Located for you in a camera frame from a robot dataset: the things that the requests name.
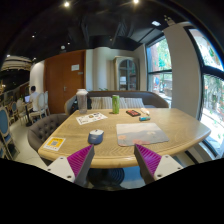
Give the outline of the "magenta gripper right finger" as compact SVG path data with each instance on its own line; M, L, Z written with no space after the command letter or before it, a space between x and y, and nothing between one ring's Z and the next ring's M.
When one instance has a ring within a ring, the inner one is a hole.
M146 184L164 178L182 169L170 155L160 156L152 150L136 144L134 154L140 167L141 176Z

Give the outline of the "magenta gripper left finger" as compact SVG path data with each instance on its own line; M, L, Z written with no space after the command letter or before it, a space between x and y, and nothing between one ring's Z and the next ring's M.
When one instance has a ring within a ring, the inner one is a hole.
M47 171L76 185L84 186L94 154L94 146L89 145L68 157L58 157L47 167Z

